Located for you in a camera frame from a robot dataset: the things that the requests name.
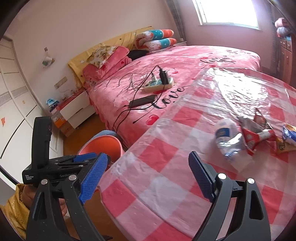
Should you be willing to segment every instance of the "orange sticker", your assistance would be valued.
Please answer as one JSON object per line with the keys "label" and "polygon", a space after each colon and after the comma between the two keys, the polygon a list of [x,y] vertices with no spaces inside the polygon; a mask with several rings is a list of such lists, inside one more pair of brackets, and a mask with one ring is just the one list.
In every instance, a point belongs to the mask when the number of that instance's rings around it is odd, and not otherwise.
{"label": "orange sticker", "polygon": [[2,127],[5,125],[5,117],[3,117],[2,119],[1,119],[1,122],[2,122]]}

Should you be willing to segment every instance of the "wooden floor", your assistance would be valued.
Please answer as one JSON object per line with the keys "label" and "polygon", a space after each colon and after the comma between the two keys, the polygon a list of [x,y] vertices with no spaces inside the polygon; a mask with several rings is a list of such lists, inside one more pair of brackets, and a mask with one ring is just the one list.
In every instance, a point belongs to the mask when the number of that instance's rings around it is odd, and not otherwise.
{"label": "wooden floor", "polygon": [[[76,155],[87,141],[104,129],[105,124],[101,122],[99,116],[92,115],[80,125],[79,129],[64,139],[64,155]],[[128,241],[106,213],[99,192],[94,193],[91,200],[86,201],[84,207],[93,224],[102,235],[112,236],[113,241]],[[70,218],[66,219],[66,225],[70,235],[79,239]]]}

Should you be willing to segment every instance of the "yellow headboard cover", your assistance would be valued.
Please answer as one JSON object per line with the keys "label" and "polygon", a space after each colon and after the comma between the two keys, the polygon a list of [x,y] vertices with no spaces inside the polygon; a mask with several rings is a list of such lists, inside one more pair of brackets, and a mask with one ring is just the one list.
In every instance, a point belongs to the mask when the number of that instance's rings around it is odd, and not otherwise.
{"label": "yellow headboard cover", "polygon": [[104,41],[103,43],[99,43],[92,48],[88,49],[87,51],[84,51],[83,53],[77,55],[73,59],[71,59],[68,62],[69,67],[74,71],[75,73],[75,81],[77,87],[81,87],[85,81],[83,75],[82,75],[82,70],[83,68],[88,64],[86,60],[92,55],[92,53],[100,48],[102,45],[109,45],[109,46],[124,46],[128,48],[129,50],[133,50],[134,47],[134,40],[135,37],[145,31],[148,30],[153,30],[153,27],[146,27],[146,28],[141,28],[137,29],[132,32],[128,32],[126,34],[119,35],[115,38],[109,39],[107,41]]}

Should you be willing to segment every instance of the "black phone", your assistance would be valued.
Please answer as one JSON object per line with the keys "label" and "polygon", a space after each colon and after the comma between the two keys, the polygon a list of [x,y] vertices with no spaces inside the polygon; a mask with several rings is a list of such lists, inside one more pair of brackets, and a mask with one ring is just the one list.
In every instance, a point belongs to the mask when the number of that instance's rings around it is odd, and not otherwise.
{"label": "black phone", "polygon": [[149,95],[140,99],[132,100],[130,101],[128,107],[133,108],[133,107],[141,106],[144,104],[153,103],[155,101],[156,96],[157,95]]}

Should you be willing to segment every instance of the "human hand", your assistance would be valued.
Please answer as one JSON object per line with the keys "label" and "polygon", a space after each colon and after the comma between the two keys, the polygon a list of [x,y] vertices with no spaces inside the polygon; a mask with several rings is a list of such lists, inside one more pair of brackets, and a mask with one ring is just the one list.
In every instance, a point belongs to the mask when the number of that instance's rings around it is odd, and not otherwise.
{"label": "human hand", "polygon": [[[25,185],[24,187],[22,192],[22,202],[28,209],[30,209],[32,206],[36,190],[37,188],[33,187],[32,185]],[[65,199],[59,198],[59,204],[61,206],[62,214],[65,216],[68,211]]]}

